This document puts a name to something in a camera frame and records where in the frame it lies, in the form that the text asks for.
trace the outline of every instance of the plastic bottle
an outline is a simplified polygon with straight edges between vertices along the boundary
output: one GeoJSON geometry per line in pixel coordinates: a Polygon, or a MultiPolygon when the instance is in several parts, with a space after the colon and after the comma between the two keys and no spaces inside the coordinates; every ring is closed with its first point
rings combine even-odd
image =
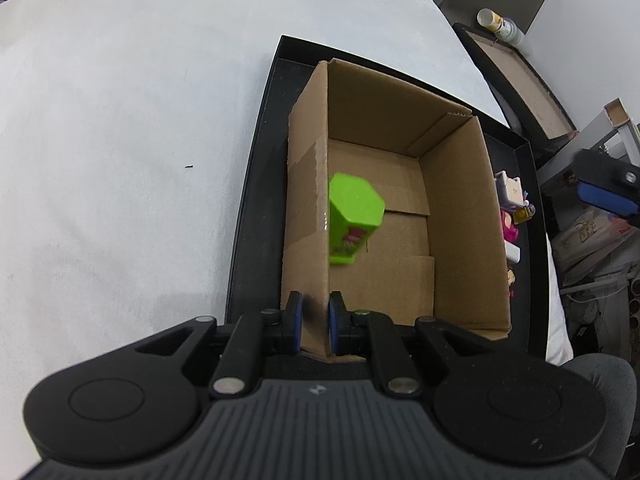
{"type": "Polygon", "coordinates": [[[503,18],[500,14],[485,8],[478,12],[477,19],[478,23],[494,33],[496,38],[517,48],[525,56],[531,54],[531,47],[524,32],[509,18],[503,18]]]}

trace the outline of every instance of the person's leg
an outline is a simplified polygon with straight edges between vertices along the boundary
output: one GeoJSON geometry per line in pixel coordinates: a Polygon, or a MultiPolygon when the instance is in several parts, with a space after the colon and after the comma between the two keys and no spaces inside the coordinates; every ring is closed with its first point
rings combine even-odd
{"type": "Polygon", "coordinates": [[[591,459],[613,477],[625,452],[636,412],[634,371],[625,360],[606,354],[581,355],[562,368],[587,379],[604,397],[607,421],[591,459]]]}

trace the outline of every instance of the green container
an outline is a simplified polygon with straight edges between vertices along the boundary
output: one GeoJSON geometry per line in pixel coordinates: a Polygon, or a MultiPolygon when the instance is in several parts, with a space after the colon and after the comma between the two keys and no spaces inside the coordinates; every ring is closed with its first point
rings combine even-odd
{"type": "Polygon", "coordinates": [[[329,181],[329,263],[352,264],[384,213],[385,202],[366,179],[335,173],[329,181]]]}

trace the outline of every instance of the cardboard box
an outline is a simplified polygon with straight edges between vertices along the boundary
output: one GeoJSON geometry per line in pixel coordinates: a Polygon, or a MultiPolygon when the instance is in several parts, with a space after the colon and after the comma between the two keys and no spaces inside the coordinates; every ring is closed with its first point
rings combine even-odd
{"type": "Polygon", "coordinates": [[[305,295],[305,350],[328,354],[331,290],[348,309],[397,324],[435,315],[487,338],[508,335],[494,174],[468,108],[359,65],[320,62],[289,116],[287,179],[282,298],[305,295]],[[328,263],[336,171],[366,178],[386,204],[350,266],[328,263]]]}

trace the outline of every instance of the cable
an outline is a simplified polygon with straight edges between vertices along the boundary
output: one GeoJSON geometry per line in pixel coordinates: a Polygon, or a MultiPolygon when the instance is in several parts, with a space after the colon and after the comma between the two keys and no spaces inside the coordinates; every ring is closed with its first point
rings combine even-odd
{"type": "Polygon", "coordinates": [[[574,297],[571,294],[568,294],[567,296],[569,297],[569,299],[571,301],[574,301],[575,303],[589,303],[591,301],[604,300],[606,298],[610,298],[611,296],[615,296],[617,293],[622,292],[626,288],[627,288],[627,285],[623,286],[622,288],[619,288],[616,292],[612,292],[611,294],[607,294],[606,296],[600,296],[599,298],[589,298],[588,300],[584,300],[584,301],[574,299],[574,297]]]}

